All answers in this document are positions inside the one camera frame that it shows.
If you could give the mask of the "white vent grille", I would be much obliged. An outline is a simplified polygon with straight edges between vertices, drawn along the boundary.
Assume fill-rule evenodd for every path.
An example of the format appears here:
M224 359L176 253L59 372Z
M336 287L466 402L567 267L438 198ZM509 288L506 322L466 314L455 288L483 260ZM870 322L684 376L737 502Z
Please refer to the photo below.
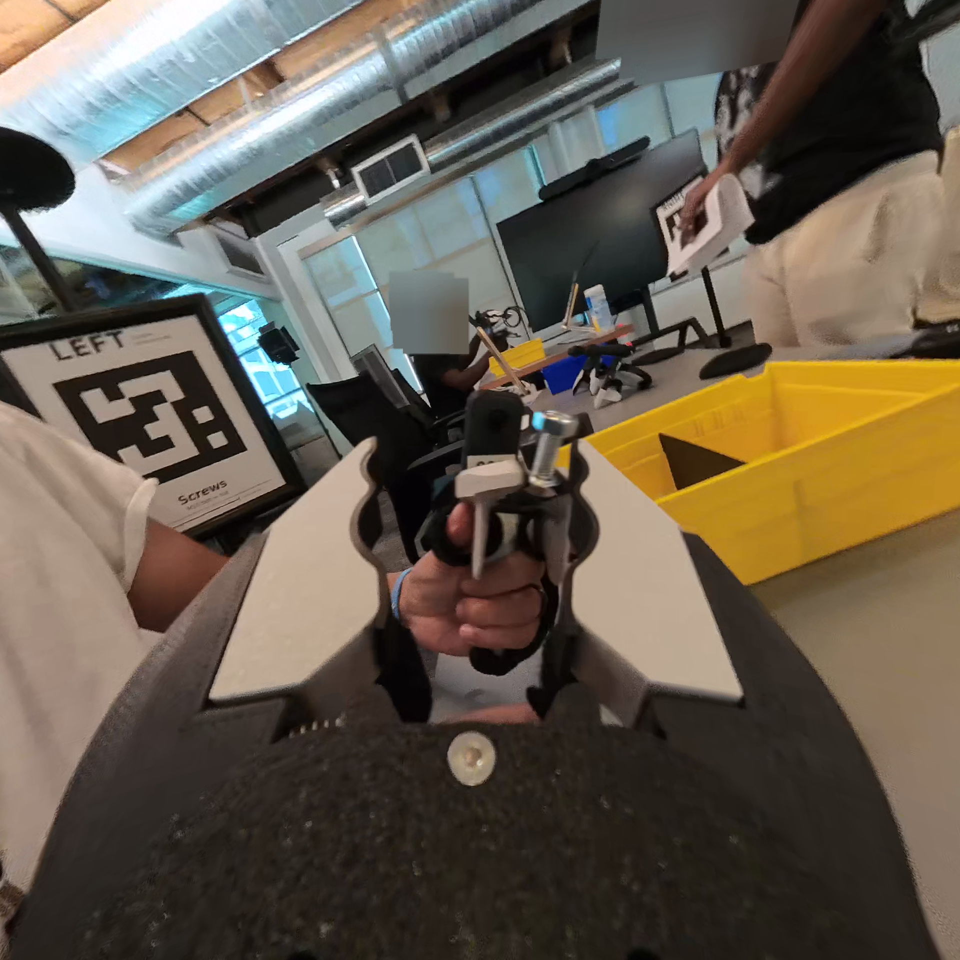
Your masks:
M350 175L369 209L402 189L431 176L421 138L410 134L349 166Z

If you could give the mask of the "black video bar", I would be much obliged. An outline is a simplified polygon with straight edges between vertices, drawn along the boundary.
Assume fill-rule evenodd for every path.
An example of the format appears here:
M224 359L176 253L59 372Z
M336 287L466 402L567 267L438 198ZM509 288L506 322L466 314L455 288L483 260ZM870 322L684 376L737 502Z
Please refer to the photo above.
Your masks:
M592 158L581 168L565 174L538 191L538 199L548 202L570 191L593 184L608 174L642 159L651 145L651 138L643 136L625 147L598 158Z

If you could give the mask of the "person's left hand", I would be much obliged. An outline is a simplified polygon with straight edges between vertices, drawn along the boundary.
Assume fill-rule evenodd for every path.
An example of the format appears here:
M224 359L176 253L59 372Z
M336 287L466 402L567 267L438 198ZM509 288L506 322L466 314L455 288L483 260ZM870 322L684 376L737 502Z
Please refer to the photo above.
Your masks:
M423 649L467 657L474 649L522 650L534 642L544 604L545 565L515 551L487 562L479 580L470 566L428 553L402 589L405 628Z

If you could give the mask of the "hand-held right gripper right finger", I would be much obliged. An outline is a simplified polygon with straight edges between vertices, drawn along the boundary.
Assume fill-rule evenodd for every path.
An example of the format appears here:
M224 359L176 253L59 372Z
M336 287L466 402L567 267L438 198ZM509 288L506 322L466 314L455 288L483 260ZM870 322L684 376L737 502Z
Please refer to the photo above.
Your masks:
M743 687L680 526L587 441L570 446L558 655L622 727L654 697L729 707Z

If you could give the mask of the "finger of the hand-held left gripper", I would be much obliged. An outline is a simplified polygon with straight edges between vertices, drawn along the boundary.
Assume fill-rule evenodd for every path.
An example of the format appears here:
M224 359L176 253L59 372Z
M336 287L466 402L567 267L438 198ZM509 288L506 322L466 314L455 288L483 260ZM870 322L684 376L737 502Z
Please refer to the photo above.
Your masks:
M462 470L454 480L460 502L471 505L473 533L470 571L473 580L483 574L492 509L503 499L526 486L527 470L519 458L483 462Z
M524 546L544 564L550 582L562 582L570 564L570 484L559 480L545 486L530 481L524 494L528 498Z

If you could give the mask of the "large black television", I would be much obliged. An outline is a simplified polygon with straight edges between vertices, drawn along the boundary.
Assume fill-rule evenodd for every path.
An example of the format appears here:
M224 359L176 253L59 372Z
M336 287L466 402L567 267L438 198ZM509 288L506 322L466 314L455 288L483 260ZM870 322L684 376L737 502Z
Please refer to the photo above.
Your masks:
M601 284L613 313L642 303L666 277L666 248L653 208L707 174L692 127L594 183L539 201L496 224L531 330L562 323L574 284Z

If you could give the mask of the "blue plastic bin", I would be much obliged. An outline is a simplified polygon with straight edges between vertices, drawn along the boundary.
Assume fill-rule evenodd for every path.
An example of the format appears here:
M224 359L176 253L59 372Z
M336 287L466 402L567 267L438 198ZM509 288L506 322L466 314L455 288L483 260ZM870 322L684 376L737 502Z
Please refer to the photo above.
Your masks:
M589 359L585 354L574 356L566 354L548 366L544 366L540 373L549 393L558 396L571 391Z

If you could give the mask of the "person's white shirt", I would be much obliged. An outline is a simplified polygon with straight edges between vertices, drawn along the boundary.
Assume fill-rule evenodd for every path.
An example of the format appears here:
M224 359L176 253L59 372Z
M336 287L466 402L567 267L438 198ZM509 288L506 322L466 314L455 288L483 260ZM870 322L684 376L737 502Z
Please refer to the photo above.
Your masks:
M148 649L128 592L157 485L2 404L1 847L4 878L23 891Z

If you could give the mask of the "black and white gripper tool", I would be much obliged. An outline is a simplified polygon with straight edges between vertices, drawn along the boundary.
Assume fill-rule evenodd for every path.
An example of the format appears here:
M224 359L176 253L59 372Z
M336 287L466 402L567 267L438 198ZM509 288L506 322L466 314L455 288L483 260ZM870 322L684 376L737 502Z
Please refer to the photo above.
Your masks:
M637 351L632 344L620 342L573 345L568 351L572 358L582 358L581 371L576 375L571 393L588 390L596 410L621 402L625 387L636 392L647 392L654 387L652 376L632 358Z

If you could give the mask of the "black bin divider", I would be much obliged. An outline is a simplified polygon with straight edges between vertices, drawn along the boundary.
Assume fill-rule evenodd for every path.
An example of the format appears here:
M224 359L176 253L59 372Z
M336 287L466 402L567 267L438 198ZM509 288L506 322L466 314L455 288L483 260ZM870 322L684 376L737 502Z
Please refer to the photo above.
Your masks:
M677 492L746 466L746 462L681 438L658 434L660 447Z

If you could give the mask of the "black hanging speaker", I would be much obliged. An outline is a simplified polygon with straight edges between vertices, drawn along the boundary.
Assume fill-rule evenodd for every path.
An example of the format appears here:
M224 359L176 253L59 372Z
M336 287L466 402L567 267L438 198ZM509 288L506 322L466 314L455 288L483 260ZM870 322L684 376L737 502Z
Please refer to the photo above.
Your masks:
M259 329L257 346L270 363L278 366L291 367L301 354L301 348L292 334L273 321L268 321Z

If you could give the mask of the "person's left forearm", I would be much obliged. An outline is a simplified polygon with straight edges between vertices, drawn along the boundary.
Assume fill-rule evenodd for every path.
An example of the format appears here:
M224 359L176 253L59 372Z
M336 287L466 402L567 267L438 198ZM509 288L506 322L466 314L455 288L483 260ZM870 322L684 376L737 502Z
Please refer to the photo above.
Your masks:
M150 519L127 601L138 628L163 634L230 562L230 557Z

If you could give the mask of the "silver air duct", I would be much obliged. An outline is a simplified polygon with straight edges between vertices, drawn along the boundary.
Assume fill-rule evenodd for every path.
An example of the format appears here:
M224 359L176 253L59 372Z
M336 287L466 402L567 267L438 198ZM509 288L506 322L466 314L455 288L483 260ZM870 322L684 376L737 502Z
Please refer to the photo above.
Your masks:
M174 234L582 6L416 2L123 178L126 219Z
M357 1L113 1L2 74L1 126L97 161Z
M438 175L473 169L476 164L536 132L554 121L592 105L596 100L631 90L633 82L621 78L621 59L606 58L577 61L547 78L538 80L492 107L451 126L426 141L421 141L432 174L365 208L352 176L349 182L322 196L310 208L332 229L340 230L370 210L387 210L397 197Z

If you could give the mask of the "black floor lamp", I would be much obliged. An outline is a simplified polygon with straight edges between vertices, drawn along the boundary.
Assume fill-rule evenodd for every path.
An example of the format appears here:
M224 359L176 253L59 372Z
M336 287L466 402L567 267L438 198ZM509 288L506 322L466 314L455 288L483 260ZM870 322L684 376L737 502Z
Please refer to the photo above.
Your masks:
M23 214L55 210L73 196L75 189L75 174L54 147L28 133L1 128L2 219L66 313L80 311L77 297Z

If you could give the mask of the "framed left tag sign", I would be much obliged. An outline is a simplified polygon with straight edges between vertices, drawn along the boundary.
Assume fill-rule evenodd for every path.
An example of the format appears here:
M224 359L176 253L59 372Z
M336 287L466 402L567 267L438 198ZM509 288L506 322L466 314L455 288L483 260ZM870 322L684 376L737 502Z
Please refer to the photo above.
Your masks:
M154 480L151 514L197 539L306 482L203 294L2 325L2 395Z

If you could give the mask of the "wall vent grille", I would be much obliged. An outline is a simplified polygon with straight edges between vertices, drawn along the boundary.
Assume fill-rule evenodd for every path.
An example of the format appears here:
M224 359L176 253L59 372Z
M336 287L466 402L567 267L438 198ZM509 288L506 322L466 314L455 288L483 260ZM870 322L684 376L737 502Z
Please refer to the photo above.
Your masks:
M231 274L258 278L263 282L268 279L268 270L259 259L256 245L248 237L238 235L216 223L210 225L209 231Z

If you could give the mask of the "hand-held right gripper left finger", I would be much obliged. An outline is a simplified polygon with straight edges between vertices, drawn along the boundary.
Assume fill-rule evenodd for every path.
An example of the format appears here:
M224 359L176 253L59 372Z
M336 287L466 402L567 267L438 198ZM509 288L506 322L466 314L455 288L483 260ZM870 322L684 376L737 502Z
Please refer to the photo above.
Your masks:
M380 667L387 622L378 441L354 447L270 525L209 699L233 706L289 698L344 710Z

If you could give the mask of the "yellow plastic bin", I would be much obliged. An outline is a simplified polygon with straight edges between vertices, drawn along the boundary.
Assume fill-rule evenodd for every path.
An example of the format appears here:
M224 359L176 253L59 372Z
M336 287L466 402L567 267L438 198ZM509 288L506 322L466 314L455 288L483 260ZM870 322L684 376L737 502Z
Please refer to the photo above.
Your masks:
M746 465L677 491L661 433ZM958 509L959 362L768 363L587 440L751 586Z
M501 351L501 354L507 359L512 368L519 371L545 359L546 349L543 339L534 339L504 349ZM498 363L492 356L489 356L488 370L495 378L505 377L505 375L501 373L501 368L498 366Z

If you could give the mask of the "steel hex bolt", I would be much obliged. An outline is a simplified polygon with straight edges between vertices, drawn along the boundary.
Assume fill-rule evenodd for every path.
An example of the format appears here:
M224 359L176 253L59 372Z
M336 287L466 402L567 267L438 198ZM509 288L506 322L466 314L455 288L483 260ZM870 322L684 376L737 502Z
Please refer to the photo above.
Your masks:
M576 438L579 420L557 411L536 411L531 415L531 428L536 434L534 454L529 467L529 486L539 490L555 487L557 463L562 448Z

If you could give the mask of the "grey desk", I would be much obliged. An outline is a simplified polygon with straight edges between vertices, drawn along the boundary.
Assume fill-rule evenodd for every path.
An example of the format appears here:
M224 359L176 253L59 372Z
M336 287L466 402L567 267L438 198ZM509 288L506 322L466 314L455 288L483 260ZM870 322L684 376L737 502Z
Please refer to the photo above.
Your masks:
M752 591L854 726L898 819L940 953L958 958L958 512Z

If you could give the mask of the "framed tag sign on stand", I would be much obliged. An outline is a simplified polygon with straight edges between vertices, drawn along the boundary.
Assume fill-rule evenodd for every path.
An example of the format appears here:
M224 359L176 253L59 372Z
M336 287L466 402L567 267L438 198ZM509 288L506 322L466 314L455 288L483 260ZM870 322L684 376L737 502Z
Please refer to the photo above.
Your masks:
M726 348L731 339L723 324L710 267L714 260L744 234L754 222L748 198L739 179L725 174L711 187L694 217L692 233L682 230L688 195L704 181L696 175L653 207L654 223L664 242L666 277L677 281L698 277L707 296L717 342Z

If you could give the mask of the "black office chair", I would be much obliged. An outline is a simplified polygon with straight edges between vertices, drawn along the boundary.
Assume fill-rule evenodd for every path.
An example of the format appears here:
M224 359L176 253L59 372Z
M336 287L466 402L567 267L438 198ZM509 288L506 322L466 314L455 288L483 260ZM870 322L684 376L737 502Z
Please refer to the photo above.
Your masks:
M352 445L376 439L375 479L390 498L408 559L417 560L417 537L430 512L434 486L448 469L460 466L462 441L435 442L367 373L334 383L308 383L304 389Z

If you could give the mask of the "wooden rod on white base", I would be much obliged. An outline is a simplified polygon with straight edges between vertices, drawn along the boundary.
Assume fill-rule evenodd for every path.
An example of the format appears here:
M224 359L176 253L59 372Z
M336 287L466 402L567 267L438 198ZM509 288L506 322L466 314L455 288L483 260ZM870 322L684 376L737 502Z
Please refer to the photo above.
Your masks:
M538 397L539 391L532 385L522 380L518 372L510 366L507 359L502 355L497 347L493 336L483 326L476 328L477 336L486 348L487 353L495 360L501 369L501 374L505 376L510 384L510 389L521 398L524 404L530 405Z

